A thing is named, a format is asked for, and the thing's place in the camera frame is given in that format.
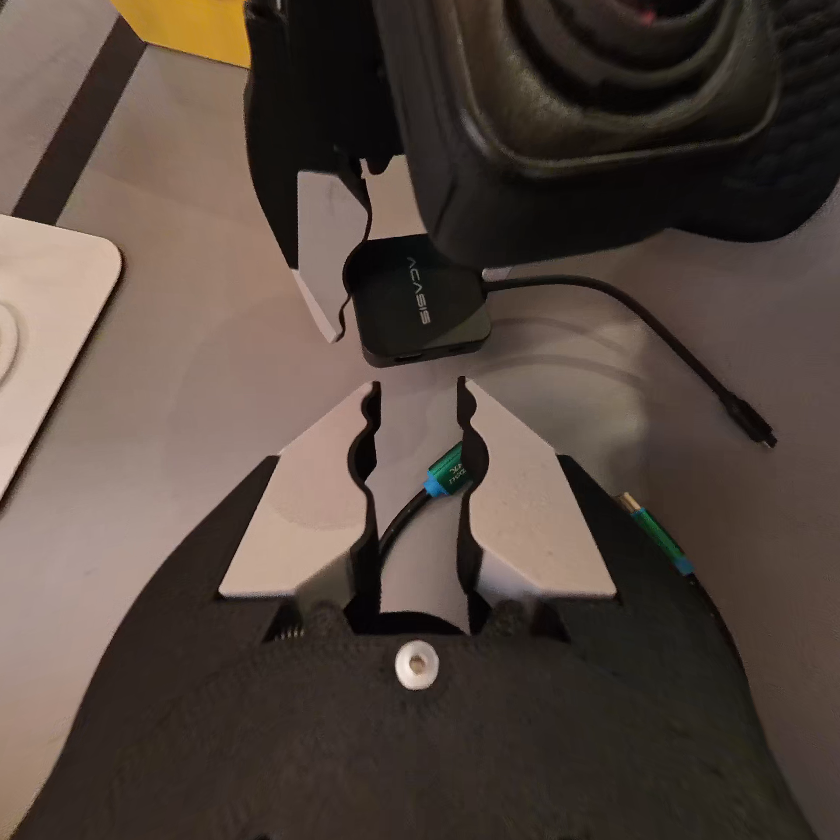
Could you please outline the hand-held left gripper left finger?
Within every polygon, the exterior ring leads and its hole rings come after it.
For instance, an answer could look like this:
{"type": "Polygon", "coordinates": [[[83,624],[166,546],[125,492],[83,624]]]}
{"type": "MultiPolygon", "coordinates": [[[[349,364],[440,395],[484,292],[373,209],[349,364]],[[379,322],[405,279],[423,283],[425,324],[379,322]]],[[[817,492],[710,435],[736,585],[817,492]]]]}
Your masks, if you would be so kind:
{"type": "Polygon", "coordinates": [[[218,593],[351,600],[378,588],[375,504],[382,388],[369,381],[284,447],[218,593]]]}

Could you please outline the yellow plastic bin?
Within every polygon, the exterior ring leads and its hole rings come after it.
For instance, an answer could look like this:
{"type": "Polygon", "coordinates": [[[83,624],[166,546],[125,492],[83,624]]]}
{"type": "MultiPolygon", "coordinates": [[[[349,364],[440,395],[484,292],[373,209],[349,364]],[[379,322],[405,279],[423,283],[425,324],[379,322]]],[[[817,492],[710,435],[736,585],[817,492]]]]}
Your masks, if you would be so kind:
{"type": "Polygon", "coordinates": [[[250,65],[243,1],[113,1],[147,45],[234,67],[250,65]]]}

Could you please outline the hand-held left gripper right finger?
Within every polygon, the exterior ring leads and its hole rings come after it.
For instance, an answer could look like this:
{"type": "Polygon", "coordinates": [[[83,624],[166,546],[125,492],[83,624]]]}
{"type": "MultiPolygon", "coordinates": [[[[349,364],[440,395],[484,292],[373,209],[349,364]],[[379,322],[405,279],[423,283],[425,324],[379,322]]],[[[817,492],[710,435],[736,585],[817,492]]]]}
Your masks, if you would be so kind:
{"type": "Polygon", "coordinates": [[[482,599],[613,599],[616,586],[553,447],[475,381],[457,385],[457,571],[482,599]]]}

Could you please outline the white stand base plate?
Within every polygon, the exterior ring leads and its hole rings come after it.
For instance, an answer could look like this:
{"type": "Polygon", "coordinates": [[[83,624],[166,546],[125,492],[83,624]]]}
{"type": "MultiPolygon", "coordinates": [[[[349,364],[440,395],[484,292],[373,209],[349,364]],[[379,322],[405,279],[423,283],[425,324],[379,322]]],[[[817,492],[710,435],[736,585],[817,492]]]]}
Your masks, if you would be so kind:
{"type": "Polygon", "coordinates": [[[1,498],[122,271],[105,238],[1,216],[1,498]]]}

